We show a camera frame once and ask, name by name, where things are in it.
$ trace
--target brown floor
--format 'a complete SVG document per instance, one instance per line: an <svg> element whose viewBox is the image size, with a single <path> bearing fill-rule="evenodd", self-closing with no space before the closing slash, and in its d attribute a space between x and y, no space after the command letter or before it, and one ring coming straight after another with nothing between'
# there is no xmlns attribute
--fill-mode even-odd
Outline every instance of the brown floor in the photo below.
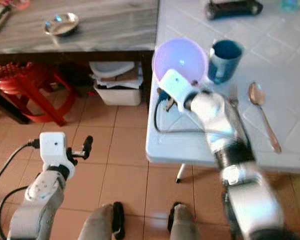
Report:
<svg viewBox="0 0 300 240"><path fill-rule="evenodd" d="M51 94L56 106L65 99L63 91ZM147 108L107 106L99 97L79 98L69 122L19 125L0 113L0 168L7 157L40 132L63 131L68 145L80 149L85 137L94 142L90 158L79 160L75 175L67 182L65 199L53 224L52 240L77 239L85 219L95 208L114 201L124 205L126 240L168 240L167 216L175 201L186 203L196 217L202 239L230 239L223 214L222 185L212 169L189 166L182 183L175 184L177 164L153 164L145 156ZM30 184L42 169L39 151L27 149L0 179L0 200L11 190ZM300 176L269 174L281 202L288 227L300 233ZM8 199L3 213L7 230L13 212L23 199Z"/></svg>

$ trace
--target red stool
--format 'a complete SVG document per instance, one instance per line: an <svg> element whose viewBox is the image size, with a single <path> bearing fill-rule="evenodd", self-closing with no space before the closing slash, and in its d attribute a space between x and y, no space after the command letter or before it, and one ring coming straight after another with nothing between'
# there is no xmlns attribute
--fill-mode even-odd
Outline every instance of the red stool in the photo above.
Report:
<svg viewBox="0 0 300 240"><path fill-rule="evenodd" d="M39 91L44 89L46 92L52 92L51 83L61 83L69 90L66 101L59 109L55 109ZM18 63L0 65L0 90L32 121L54 121L59 126L66 123L63 115L71 109L78 96L75 89L63 80L53 67L32 62L24 66ZM27 108L29 100L37 104L45 114L33 115Z"/></svg>

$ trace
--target metal spoon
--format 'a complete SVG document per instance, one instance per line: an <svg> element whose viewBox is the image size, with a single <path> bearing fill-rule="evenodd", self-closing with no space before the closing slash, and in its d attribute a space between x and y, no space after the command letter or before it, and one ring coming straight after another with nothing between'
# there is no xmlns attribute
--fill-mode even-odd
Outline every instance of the metal spoon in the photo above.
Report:
<svg viewBox="0 0 300 240"><path fill-rule="evenodd" d="M265 128L270 138L272 148L277 154L280 154L282 152L280 144L270 127L270 124L267 120L264 110L261 107L265 102L265 92L261 89L260 85L253 82L249 86L248 95L249 95L250 102L260 108L262 112Z"/></svg>

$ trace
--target blue cup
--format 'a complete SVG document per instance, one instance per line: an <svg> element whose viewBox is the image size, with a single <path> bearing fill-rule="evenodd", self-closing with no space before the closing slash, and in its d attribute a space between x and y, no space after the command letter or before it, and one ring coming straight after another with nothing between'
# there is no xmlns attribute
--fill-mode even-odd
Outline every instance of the blue cup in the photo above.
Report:
<svg viewBox="0 0 300 240"><path fill-rule="evenodd" d="M213 44L209 54L209 79L215 84L231 79L243 52L243 46L235 41L221 40Z"/></svg>

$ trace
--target white table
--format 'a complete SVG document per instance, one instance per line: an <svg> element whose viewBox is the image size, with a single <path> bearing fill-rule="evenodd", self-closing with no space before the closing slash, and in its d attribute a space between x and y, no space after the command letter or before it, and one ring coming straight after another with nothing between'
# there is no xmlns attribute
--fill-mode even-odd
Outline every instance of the white table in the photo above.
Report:
<svg viewBox="0 0 300 240"><path fill-rule="evenodd" d="M239 112L250 136L257 164L267 170L300 173L300 11L287 13L279 0L261 1L259 16L206 20L200 0L161 0L156 46L176 37L196 41L206 51L214 40L229 38L242 43L244 56L233 78L209 86L228 95L238 85ZM258 82L266 94L264 111L275 132L282 154L273 152L262 115L248 100L248 86ZM152 79L146 153L154 163L183 163L216 166L202 133L159 134L153 114L158 99ZM161 129L191 129L196 125L175 106L166 113L159 108Z"/></svg>

